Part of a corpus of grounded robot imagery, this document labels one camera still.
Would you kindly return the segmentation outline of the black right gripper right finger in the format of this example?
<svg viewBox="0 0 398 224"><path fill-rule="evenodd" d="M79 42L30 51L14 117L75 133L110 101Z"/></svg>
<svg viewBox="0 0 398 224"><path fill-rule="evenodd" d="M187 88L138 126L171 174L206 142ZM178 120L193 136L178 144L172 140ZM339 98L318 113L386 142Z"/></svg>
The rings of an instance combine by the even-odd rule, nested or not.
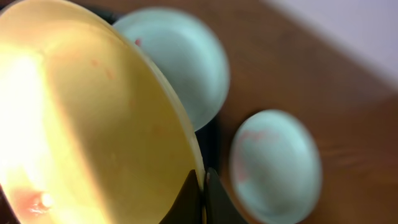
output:
<svg viewBox="0 0 398 224"><path fill-rule="evenodd" d="M225 191L217 172L209 168L205 177L207 224L248 224Z"/></svg>

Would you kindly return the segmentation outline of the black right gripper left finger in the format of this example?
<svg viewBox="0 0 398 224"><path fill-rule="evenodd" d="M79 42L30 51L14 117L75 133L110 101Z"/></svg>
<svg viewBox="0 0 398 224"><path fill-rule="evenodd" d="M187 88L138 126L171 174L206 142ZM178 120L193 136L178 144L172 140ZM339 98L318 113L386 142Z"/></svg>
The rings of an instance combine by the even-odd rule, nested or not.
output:
<svg viewBox="0 0 398 224"><path fill-rule="evenodd" d="M202 224L201 189L195 170L191 170L172 207L160 224Z"/></svg>

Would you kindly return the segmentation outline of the light blue plate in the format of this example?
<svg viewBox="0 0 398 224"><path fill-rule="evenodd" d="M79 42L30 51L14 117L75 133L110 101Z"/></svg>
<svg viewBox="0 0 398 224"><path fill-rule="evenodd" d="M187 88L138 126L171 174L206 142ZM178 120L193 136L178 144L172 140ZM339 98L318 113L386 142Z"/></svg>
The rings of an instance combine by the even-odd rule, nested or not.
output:
<svg viewBox="0 0 398 224"><path fill-rule="evenodd" d="M244 209L262 223L298 223L314 209L322 188L317 146L294 116L260 111L237 130L229 174Z"/></svg>

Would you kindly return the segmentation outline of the mint green plate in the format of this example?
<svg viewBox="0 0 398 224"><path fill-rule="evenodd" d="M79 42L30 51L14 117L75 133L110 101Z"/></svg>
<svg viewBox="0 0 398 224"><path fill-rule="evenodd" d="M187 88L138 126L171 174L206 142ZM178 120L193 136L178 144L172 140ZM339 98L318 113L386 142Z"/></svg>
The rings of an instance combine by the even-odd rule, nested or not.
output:
<svg viewBox="0 0 398 224"><path fill-rule="evenodd" d="M157 65L194 130L217 115L229 92L229 64L219 38L204 22L176 9L148 7L113 26Z"/></svg>

